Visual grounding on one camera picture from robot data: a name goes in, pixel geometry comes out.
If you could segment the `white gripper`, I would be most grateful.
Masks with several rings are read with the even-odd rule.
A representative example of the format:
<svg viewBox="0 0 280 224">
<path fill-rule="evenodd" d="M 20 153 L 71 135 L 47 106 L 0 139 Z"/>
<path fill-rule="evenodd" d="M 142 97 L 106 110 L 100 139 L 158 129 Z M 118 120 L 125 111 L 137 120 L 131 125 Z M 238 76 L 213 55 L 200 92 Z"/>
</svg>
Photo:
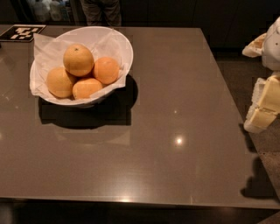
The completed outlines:
<svg viewBox="0 0 280 224">
<path fill-rule="evenodd" d="M 242 50 L 244 56 L 262 55 L 262 64 L 271 71 L 280 71 L 280 17 L 267 30 Z M 280 114 L 280 75 L 258 78 L 253 89 L 252 104 L 248 109 L 244 129 L 250 133 L 266 130 Z"/>
</svg>

